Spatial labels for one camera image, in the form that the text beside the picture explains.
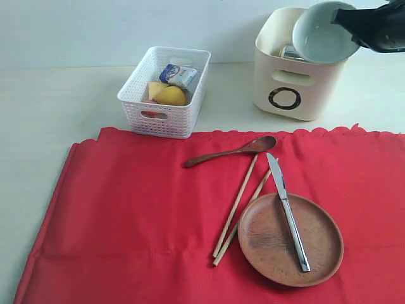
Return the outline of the stainless steel cup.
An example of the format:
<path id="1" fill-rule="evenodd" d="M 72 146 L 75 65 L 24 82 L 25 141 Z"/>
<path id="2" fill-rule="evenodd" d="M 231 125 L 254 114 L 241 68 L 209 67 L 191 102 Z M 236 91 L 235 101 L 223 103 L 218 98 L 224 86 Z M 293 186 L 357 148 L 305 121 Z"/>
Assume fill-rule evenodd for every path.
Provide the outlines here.
<path id="1" fill-rule="evenodd" d="M 305 59 L 297 52 L 297 50 L 292 45 L 285 45 L 279 53 L 281 58 L 288 60 L 304 61 Z"/>

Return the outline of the brown wooden plate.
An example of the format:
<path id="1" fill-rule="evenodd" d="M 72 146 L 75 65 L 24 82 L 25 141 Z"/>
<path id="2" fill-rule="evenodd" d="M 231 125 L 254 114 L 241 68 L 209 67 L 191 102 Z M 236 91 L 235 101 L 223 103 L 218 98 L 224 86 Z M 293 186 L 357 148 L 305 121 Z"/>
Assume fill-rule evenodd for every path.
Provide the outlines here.
<path id="1" fill-rule="evenodd" d="M 296 194 L 289 203 L 311 271 L 303 272 L 278 194 L 260 196 L 239 226 L 240 248 L 263 276 L 284 286 L 320 284 L 339 269 L 344 256 L 342 235 L 333 218 L 316 203 Z"/>

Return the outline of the white ceramic bowl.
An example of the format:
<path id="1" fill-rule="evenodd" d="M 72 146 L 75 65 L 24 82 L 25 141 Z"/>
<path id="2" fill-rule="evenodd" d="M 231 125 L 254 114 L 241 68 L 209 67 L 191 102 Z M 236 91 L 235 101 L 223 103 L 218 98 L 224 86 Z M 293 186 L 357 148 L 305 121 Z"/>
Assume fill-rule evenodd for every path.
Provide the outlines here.
<path id="1" fill-rule="evenodd" d="M 340 1 L 322 2 L 308 8 L 296 21 L 292 43 L 306 61 L 335 64 L 348 59 L 359 49 L 344 27 L 331 23 L 338 9 L 356 8 Z"/>

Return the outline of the cream plastic bin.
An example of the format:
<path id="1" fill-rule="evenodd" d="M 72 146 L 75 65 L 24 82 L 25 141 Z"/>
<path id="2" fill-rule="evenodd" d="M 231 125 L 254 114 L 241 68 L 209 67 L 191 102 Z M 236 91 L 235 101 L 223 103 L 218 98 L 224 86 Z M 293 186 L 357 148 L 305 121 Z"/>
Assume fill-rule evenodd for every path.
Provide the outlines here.
<path id="1" fill-rule="evenodd" d="M 253 101 L 263 111 L 297 120 L 316 120 L 325 109 L 345 61 L 317 65 L 280 56 L 304 8 L 276 9 L 255 41 Z"/>

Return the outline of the red table cloth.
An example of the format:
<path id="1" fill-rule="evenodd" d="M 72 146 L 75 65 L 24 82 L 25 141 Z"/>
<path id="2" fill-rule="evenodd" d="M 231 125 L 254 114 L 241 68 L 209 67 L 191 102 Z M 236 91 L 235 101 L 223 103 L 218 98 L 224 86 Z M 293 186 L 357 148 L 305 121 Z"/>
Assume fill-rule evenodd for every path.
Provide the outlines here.
<path id="1" fill-rule="evenodd" d="M 15 303 L 403 303 L 404 136 L 358 126 L 277 132 L 287 189 L 339 226 L 344 259 L 327 282 L 284 288 L 233 243 L 210 256 L 251 157 L 191 169 L 254 132 L 186 140 L 104 128 L 74 144 L 28 256 Z"/>

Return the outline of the white woven plastic basket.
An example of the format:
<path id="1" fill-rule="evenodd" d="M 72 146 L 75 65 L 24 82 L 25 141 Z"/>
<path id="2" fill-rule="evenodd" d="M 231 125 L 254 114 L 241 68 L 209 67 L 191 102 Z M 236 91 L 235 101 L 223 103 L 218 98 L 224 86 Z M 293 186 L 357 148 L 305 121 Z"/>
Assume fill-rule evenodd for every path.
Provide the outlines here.
<path id="1" fill-rule="evenodd" d="M 150 47 L 117 94 L 131 130 L 152 136 L 185 139 L 196 124 L 204 97 L 211 53 L 206 50 L 175 47 Z M 192 96 L 185 106 L 143 103 L 149 97 L 148 83 L 158 82 L 159 75 L 172 63 L 197 70 L 192 83 Z M 155 111 L 166 119 L 146 118 L 141 111 Z"/>

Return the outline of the silver table knife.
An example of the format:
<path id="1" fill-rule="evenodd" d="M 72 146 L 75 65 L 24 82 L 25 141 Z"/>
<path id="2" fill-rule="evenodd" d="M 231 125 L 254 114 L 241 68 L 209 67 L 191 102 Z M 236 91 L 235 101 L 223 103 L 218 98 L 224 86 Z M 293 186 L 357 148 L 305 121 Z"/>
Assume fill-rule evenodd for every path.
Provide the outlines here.
<path id="1" fill-rule="evenodd" d="M 287 194 L 287 188 L 284 181 L 284 175 L 280 165 L 278 164 L 278 160 L 271 154 L 266 153 L 266 157 L 268 160 L 269 167 L 271 169 L 271 174 L 273 176 L 273 180 L 278 192 L 278 196 L 282 202 L 282 207 L 284 210 L 285 218 L 287 220 L 287 224 L 289 226 L 290 234 L 292 236 L 292 240 L 294 242 L 294 246 L 297 252 L 298 261 L 300 263 L 301 269 L 303 272 L 310 272 L 311 267 L 306 256 L 304 246 L 301 241 L 301 237 L 299 234 L 299 230 L 297 228 L 297 224 L 292 213 L 292 209 L 290 207 L 289 198 Z"/>

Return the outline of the yellow lemon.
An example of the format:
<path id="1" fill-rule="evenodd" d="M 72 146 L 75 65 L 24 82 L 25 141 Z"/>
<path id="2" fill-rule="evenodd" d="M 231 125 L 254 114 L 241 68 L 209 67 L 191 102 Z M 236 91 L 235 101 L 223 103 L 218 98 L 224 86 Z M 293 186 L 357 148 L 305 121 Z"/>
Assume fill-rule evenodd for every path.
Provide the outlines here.
<path id="1" fill-rule="evenodd" d="M 168 86 L 153 97 L 153 101 L 162 105 L 185 106 L 186 95 L 184 91 L 176 86 Z"/>

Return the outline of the red sausage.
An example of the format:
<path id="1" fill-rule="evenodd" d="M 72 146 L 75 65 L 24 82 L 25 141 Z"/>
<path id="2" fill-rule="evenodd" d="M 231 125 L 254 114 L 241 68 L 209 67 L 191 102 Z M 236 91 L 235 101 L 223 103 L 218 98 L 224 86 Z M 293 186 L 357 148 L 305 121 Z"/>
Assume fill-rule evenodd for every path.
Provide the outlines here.
<path id="1" fill-rule="evenodd" d="M 144 100 L 143 103 L 151 103 L 157 105 L 158 103 L 153 100 Z M 146 118 L 166 119 L 167 115 L 155 111 L 141 111 L 141 115 Z"/>

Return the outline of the brown wooden spoon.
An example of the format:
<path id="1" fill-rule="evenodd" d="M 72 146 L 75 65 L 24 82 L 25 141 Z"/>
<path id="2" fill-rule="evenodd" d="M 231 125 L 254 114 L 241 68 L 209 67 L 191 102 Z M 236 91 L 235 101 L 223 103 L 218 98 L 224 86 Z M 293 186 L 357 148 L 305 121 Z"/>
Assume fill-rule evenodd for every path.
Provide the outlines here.
<path id="1" fill-rule="evenodd" d="M 200 163 L 218 158 L 221 156 L 239 154 L 239 153 L 262 153 L 272 149 L 277 143 L 277 139 L 273 136 L 263 136 L 259 137 L 253 141 L 248 142 L 245 146 L 239 149 L 233 149 L 230 151 L 222 151 L 217 153 L 210 153 L 202 156 L 198 156 L 192 159 L 189 159 L 183 163 L 183 168 L 191 168 Z"/>

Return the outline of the wooden chopstick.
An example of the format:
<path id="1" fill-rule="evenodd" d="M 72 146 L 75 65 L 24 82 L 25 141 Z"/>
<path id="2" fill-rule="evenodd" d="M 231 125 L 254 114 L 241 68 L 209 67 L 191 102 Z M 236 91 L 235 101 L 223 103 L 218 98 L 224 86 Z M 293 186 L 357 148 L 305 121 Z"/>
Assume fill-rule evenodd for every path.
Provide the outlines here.
<path id="1" fill-rule="evenodd" d="M 224 242 L 223 242 L 223 244 L 221 246 L 221 249 L 219 251 L 218 256 L 216 258 L 214 258 L 214 260 L 213 260 L 213 263 L 212 263 L 213 267 L 217 267 L 218 264 L 221 262 L 222 258 L 224 257 L 225 253 L 227 252 L 228 247 L 230 246 L 232 240 L 234 239 L 235 235 L 239 232 L 239 226 L 240 226 L 240 223 L 242 222 L 242 219 L 244 218 L 244 215 L 246 214 L 248 208 L 251 207 L 253 205 L 253 203 L 255 203 L 257 201 L 257 199 L 259 198 L 259 194 L 263 190 L 264 185 L 266 184 L 266 181 L 268 180 L 270 175 L 271 175 L 271 169 L 269 168 L 266 171 L 266 173 L 264 174 L 261 181 L 259 182 L 256 190 L 253 192 L 253 194 L 251 196 L 251 199 L 249 200 L 248 204 L 246 205 L 243 212 L 241 213 L 238 221 L 236 221 L 236 223 L 233 226 L 232 230 L 229 232 L 228 237 L 225 238 L 225 240 L 224 240 Z"/>
<path id="2" fill-rule="evenodd" d="M 232 205 L 232 208 L 231 208 L 231 210 L 230 210 L 230 212 L 229 212 L 229 214 L 228 214 L 227 221 L 225 222 L 225 225 L 224 225 L 224 227 L 223 227 L 223 230 L 222 230 L 222 232 L 221 232 L 221 234 L 220 234 L 220 237 L 219 237 L 219 239 L 218 239 L 218 242 L 217 242 L 216 247 L 215 247 L 215 249 L 214 249 L 214 252 L 213 252 L 213 254 L 212 254 L 212 256 L 213 256 L 214 258 L 216 258 L 216 257 L 218 256 L 218 254 L 219 254 L 219 251 L 220 251 L 221 246 L 222 246 L 222 244 L 223 244 L 223 242 L 224 242 L 224 240 L 225 240 L 225 236 L 226 236 L 226 234 L 227 234 L 227 232 L 228 232 L 228 229 L 229 229 L 229 227 L 230 227 L 231 221 L 232 221 L 232 219 L 233 219 L 233 217 L 234 217 L 234 214 L 235 214 L 235 212 L 236 212 L 236 209 L 237 209 L 237 207 L 238 207 L 238 205 L 239 205 L 239 202 L 240 202 L 240 200 L 241 200 L 241 198 L 242 198 L 242 195 L 243 195 L 243 193 L 244 193 L 244 190 L 245 190 L 245 188 L 246 188 L 246 186 L 247 186 L 247 183 L 248 183 L 248 181 L 249 181 L 249 179 L 250 179 L 250 176 L 251 176 L 252 171 L 253 171 L 253 169 L 254 169 L 254 166 L 255 166 L 255 164 L 256 164 L 256 162 L 257 162 L 257 159 L 258 159 L 258 154 L 256 154 L 256 155 L 254 156 L 254 158 L 252 159 L 252 162 L 251 162 L 251 164 L 250 164 L 250 166 L 249 166 L 249 168 L 248 168 L 248 170 L 247 170 L 247 173 L 246 173 L 246 175 L 245 175 L 245 177 L 244 177 L 244 180 L 243 180 L 242 185 L 241 185 L 241 187 L 240 187 L 240 189 L 239 189 L 239 192 L 238 192 L 238 194 L 237 194 L 237 196 L 236 196 L 236 199 L 235 199 L 235 201 L 234 201 L 234 203 L 233 203 L 233 205 Z"/>

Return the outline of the white blue milk carton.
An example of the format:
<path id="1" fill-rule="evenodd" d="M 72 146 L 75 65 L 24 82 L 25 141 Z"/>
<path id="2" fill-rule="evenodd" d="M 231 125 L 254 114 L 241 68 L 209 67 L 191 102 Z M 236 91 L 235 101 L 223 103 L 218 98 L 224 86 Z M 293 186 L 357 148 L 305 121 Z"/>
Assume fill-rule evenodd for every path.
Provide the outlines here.
<path id="1" fill-rule="evenodd" d="M 160 73 L 159 79 L 162 83 L 186 89 L 197 75 L 197 70 L 186 66 L 167 64 Z"/>

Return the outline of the yellow cheese wedge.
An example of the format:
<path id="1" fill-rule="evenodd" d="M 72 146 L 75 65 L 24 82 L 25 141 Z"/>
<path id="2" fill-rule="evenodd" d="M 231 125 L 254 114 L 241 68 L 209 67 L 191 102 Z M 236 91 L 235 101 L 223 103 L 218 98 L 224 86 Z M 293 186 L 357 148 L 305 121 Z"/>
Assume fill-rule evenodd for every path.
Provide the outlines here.
<path id="1" fill-rule="evenodd" d="M 153 100 L 155 95 L 160 93 L 163 89 L 167 88 L 168 86 L 169 84 L 161 82 L 149 82 L 148 83 L 149 100 Z"/>

